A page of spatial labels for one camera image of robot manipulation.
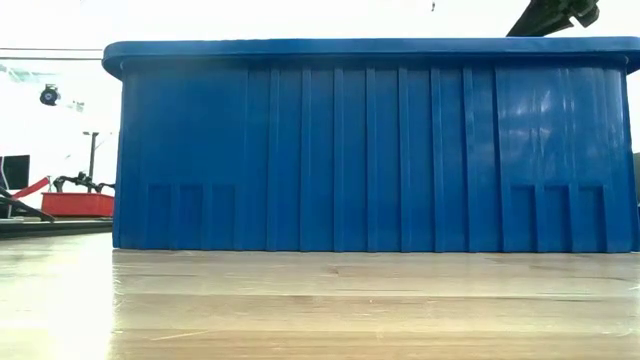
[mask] security camera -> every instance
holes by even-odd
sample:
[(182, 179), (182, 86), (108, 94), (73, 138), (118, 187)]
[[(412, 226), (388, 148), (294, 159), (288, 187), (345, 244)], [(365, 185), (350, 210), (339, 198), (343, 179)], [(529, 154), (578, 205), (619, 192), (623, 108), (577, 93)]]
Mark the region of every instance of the security camera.
[(61, 99), (58, 87), (54, 84), (47, 84), (40, 93), (40, 102), (47, 106), (56, 106), (58, 100)]

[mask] wood grain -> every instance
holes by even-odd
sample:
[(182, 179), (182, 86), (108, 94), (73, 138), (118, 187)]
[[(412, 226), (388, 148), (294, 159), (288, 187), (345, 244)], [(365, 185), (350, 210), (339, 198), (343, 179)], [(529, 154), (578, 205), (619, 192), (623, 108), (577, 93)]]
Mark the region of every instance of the wood grain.
[(0, 242), (0, 359), (638, 359), (637, 254)]

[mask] red object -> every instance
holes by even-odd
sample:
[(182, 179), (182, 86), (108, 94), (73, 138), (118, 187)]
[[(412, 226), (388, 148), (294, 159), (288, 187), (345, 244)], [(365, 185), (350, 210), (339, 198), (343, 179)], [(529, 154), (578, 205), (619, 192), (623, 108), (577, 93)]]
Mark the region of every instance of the red object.
[(23, 198), (25, 196), (29, 196), (31, 194), (33, 194), (34, 192), (42, 189), (43, 187), (49, 185), (49, 178), (48, 177), (44, 177), (42, 178), (42, 180), (38, 181), (37, 183), (26, 187), (20, 191), (18, 191), (17, 193), (13, 194), (13, 196), (11, 197), (14, 200), (18, 200), (20, 198)]
[(95, 193), (42, 193), (42, 211), (53, 216), (113, 216), (113, 196)]

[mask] red tray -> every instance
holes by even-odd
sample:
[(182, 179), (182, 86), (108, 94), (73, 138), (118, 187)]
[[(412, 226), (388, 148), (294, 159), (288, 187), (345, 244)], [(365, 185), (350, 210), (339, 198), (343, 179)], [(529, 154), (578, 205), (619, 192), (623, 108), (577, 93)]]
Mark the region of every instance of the red tray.
[(113, 196), (42, 193), (42, 211), (53, 216), (113, 216)]

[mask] wooden table surface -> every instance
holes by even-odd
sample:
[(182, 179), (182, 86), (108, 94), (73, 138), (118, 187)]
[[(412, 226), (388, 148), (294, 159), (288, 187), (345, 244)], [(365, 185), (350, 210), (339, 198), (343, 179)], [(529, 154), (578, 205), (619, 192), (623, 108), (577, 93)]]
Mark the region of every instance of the wooden table surface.
[(0, 242), (0, 359), (640, 359), (640, 257)]

